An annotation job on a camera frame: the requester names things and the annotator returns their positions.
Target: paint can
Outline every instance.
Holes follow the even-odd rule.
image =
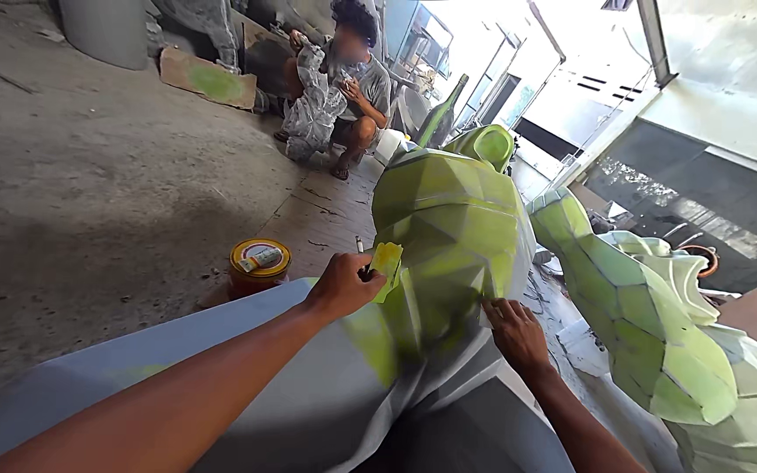
[[[239,262],[262,255],[262,264],[247,272]],[[288,282],[288,267],[291,265],[291,251],[280,242],[267,238],[251,238],[238,243],[230,252],[230,300],[251,296]]]

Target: label on can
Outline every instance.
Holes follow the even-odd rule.
[[[281,257],[282,252],[279,251],[279,248],[267,247],[259,253],[242,259],[238,264],[247,273],[250,273],[253,269],[264,268],[279,262]]]

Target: gray cylinder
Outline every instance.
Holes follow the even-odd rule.
[[[145,8],[141,0],[60,0],[63,29],[72,46],[114,66],[148,66]]]

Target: concrete floor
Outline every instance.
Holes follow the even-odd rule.
[[[182,317],[257,234],[319,275],[372,242],[380,166],[347,183],[297,166],[279,119],[207,102],[36,33],[34,5],[0,14],[0,385],[64,353]]]

